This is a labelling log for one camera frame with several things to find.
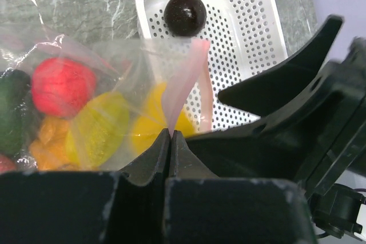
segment dark round fruit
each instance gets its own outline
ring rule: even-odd
[[[173,35],[193,37],[205,26],[205,5],[201,0],[170,0],[164,11],[164,19]]]

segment gray marble surface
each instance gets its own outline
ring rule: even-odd
[[[0,0],[1,22],[39,22],[84,45],[137,35],[134,0]],[[276,0],[288,54],[314,33],[312,0]]]

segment plastic bag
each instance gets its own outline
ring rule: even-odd
[[[0,155],[40,170],[115,170],[165,127],[211,130],[209,46],[132,39],[89,50],[44,25],[0,25]],[[182,109],[190,93],[200,116]]]

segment white plastic basket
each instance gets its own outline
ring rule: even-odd
[[[172,36],[163,17],[168,1],[136,0],[141,37]],[[256,116],[219,103],[217,93],[287,58],[275,0],[202,1],[207,20],[197,37],[212,43],[209,52],[214,94],[212,130],[252,122]],[[185,105],[188,116],[200,117],[200,102],[199,90],[194,87]]]

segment black cable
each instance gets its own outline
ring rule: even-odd
[[[329,236],[329,234],[328,234],[328,233],[322,233],[322,234],[317,234],[317,235],[316,235],[317,239],[320,239],[320,238],[326,238],[326,237],[328,237],[328,236]]]
[[[354,189],[358,193],[366,193],[366,189]]]

